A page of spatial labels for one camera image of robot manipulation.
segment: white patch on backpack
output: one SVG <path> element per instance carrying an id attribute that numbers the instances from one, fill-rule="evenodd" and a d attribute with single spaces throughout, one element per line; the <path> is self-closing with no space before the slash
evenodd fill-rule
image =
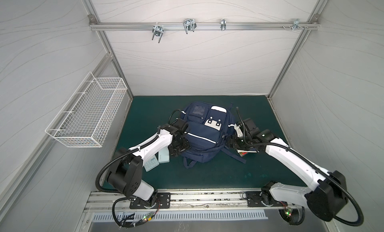
<path id="1" fill-rule="evenodd" d="M 207 121 L 204 123 L 204 125 L 209 126 L 213 129 L 217 129 L 218 131 L 220 131 L 220 129 L 221 129 L 221 122 L 217 122 L 217 121 L 213 120 L 212 117 L 210 119 L 207 119 Z"/>

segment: red wire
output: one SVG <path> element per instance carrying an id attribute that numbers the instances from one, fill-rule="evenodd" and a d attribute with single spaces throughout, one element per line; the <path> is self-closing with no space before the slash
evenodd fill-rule
<path id="1" fill-rule="evenodd" d="M 159 203 L 159 207 L 157 208 L 157 210 L 156 210 L 156 212 L 155 212 L 155 214 L 153 216 L 155 216 L 157 214 L 157 212 L 159 211 L 159 209 L 160 209 L 160 200 L 157 200 L 157 202 Z"/>
<path id="2" fill-rule="evenodd" d="M 285 205 L 283 202 L 280 201 L 280 203 L 284 206 L 284 207 L 288 207 L 287 205 Z"/>

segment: black joint motor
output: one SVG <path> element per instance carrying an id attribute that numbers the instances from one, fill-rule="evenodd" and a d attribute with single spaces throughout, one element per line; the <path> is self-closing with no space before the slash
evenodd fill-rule
<path id="1" fill-rule="evenodd" d="M 345 176 L 337 170 L 329 176 L 347 189 Z M 331 221 L 333 217 L 348 203 L 347 196 L 329 179 L 319 182 L 319 186 L 305 195 L 310 210 L 320 219 Z"/>
<path id="2" fill-rule="evenodd" d="M 271 187 L 276 183 L 277 181 L 270 181 L 265 186 L 262 187 L 262 193 L 261 193 L 262 202 L 267 206 L 271 206 L 276 203 L 276 200 L 272 197 L 270 193 Z"/>
<path id="3" fill-rule="evenodd" d="M 170 155 L 179 156 L 183 151 L 191 148 L 187 138 L 184 136 L 187 128 L 188 123 L 183 119 L 177 119 L 173 124 L 161 126 L 161 129 L 169 131 L 173 136 L 172 143 L 168 146 Z"/>

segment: metal clamp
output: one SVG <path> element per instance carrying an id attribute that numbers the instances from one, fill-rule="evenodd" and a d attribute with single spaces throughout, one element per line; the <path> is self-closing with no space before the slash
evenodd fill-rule
<path id="1" fill-rule="evenodd" d="M 304 29 L 299 25 L 299 19 L 296 19 L 289 28 L 291 28 L 291 31 L 294 31 L 295 29 Z"/>
<path id="2" fill-rule="evenodd" d="M 319 20 L 319 17 L 320 17 L 320 14 L 314 14 L 310 22 L 312 24 L 317 24 L 318 20 Z"/>
<path id="3" fill-rule="evenodd" d="M 88 19 L 89 19 L 90 25 L 96 25 L 97 24 L 97 20 L 96 20 L 96 17 L 94 15 L 88 15 Z"/>
<path id="4" fill-rule="evenodd" d="M 159 37 L 159 42 L 160 43 L 160 40 L 161 40 L 161 37 L 164 33 L 164 30 L 161 26 L 158 26 L 158 25 L 155 25 L 153 28 L 152 28 L 152 32 L 153 32 L 153 35 L 152 35 L 152 40 L 155 36 L 160 36 Z"/>
<path id="5" fill-rule="evenodd" d="M 195 19 L 186 19 L 185 21 L 183 21 L 183 26 L 185 29 L 185 33 L 188 34 L 188 30 L 195 32 L 196 21 Z"/>
<path id="6" fill-rule="evenodd" d="M 225 31 L 227 28 L 227 21 L 225 19 L 221 19 L 220 25 L 221 25 L 221 30 Z"/>

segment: dark green floor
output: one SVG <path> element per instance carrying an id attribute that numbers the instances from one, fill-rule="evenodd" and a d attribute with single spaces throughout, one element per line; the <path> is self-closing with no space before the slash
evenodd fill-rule
<path id="1" fill-rule="evenodd" d="M 156 133 L 157 126 L 167 123 L 174 109 L 183 109 L 192 101 L 204 101 L 224 107 L 233 103 L 242 118 L 252 118 L 260 130 L 270 129 L 284 138 L 281 128 L 265 96 L 136 96 L 133 99 L 117 148 L 130 148 Z M 305 186 L 299 177 L 267 154 L 249 153 L 243 164 L 224 153 L 212 161 L 196 163 L 191 169 L 183 158 L 171 157 L 149 172 L 143 168 L 142 179 L 157 189 L 245 188 L 262 187 L 271 180 Z"/>

